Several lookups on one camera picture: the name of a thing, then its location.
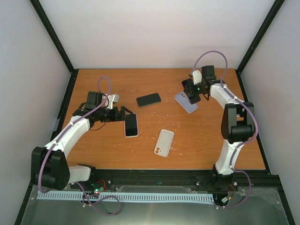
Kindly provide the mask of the red-edged black phone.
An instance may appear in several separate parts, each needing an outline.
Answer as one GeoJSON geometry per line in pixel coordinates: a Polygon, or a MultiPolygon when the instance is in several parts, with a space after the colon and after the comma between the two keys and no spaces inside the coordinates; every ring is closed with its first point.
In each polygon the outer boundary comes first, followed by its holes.
{"type": "Polygon", "coordinates": [[[183,92],[187,95],[191,104],[195,104],[201,100],[199,97],[199,93],[200,93],[199,84],[194,85],[193,80],[191,78],[186,79],[181,83],[183,86],[183,92]]]}

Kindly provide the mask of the green-edged black phone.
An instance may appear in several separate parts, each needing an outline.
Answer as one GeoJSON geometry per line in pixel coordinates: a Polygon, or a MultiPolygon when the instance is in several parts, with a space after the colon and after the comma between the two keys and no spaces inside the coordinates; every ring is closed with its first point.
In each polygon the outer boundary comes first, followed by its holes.
{"type": "Polygon", "coordinates": [[[156,104],[161,102],[160,95],[158,93],[149,94],[146,96],[138,97],[136,99],[139,107],[145,107],[148,105],[156,104]]]}

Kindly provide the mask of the lavender phone case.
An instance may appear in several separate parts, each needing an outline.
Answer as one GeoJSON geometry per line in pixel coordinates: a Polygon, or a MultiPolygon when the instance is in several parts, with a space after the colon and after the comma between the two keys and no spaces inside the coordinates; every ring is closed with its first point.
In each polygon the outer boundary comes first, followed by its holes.
{"type": "Polygon", "coordinates": [[[184,92],[179,92],[174,96],[174,99],[181,105],[187,113],[192,113],[198,109],[197,104],[191,104],[189,98],[184,92]]]}

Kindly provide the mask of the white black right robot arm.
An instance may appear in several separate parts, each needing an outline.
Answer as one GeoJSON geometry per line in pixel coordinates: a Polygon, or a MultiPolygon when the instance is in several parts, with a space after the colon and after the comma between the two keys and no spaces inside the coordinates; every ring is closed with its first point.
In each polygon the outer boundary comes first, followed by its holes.
{"type": "Polygon", "coordinates": [[[184,93],[191,104],[201,100],[215,99],[223,108],[221,135],[224,139],[220,157],[215,163],[218,174],[230,175],[240,150],[256,132],[254,105],[244,102],[228,89],[223,80],[218,80],[214,66],[204,66],[202,70],[190,73],[190,78],[182,81],[184,93]]]}

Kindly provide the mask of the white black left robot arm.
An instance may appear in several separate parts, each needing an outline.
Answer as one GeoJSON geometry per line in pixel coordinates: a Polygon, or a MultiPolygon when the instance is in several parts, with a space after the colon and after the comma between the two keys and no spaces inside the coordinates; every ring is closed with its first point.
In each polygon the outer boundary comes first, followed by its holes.
{"type": "Polygon", "coordinates": [[[114,107],[119,95],[90,91],[87,100],[73,113],[70,122],[44,147],[36,147],[31,154],[31,179],[39,191],[63,190],[68,184],[81,182],[94,188],[98,178],[89,165],[68,166],[67,157],[79,139],[96,122],[124,121],[133,113],[126,107],[114,107]]]}

